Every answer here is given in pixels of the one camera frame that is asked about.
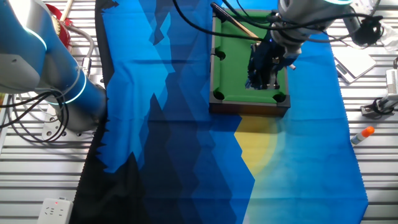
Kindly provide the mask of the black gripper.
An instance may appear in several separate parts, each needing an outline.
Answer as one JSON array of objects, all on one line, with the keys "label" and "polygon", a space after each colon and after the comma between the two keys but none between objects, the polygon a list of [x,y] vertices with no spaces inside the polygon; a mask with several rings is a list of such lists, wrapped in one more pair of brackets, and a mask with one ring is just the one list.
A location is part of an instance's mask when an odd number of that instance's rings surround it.
[{"label": "black gripper", "polygon": [[286,48],[279,45],[271,34],[266,34],[260,42],[251,44],[246,89],[262,90],[261,74],[269,74],[266,77],[266,89],[278,90],[280,85],[276,72],[284,67],[291,66],[294,62],[295,55],[288,56]]}]

